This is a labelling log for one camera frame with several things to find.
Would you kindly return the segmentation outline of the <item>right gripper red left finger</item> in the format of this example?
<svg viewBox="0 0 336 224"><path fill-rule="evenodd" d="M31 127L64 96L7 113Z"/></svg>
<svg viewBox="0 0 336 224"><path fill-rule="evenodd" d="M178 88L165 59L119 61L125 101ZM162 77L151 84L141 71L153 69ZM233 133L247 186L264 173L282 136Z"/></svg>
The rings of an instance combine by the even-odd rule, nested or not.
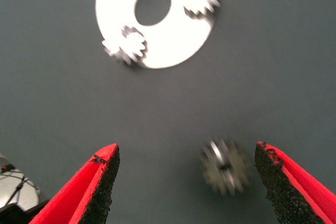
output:
<svg viewBox="0 0 336 224"><path fill-rule="evenodd" d="M98 150L31 223L106 223L119 164L117 144Z"/></svg>

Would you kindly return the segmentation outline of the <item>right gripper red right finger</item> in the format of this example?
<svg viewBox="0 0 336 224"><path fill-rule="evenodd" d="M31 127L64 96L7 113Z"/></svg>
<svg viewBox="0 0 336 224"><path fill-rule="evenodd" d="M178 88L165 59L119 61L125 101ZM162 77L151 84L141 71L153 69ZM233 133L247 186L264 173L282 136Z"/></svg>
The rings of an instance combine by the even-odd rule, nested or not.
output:
<svg viewBox="0 0 336 224"><path fill-rule="evenodd" d="M279 223L335 223L335 194L285 152L258 142L254 160Z"/></svg>

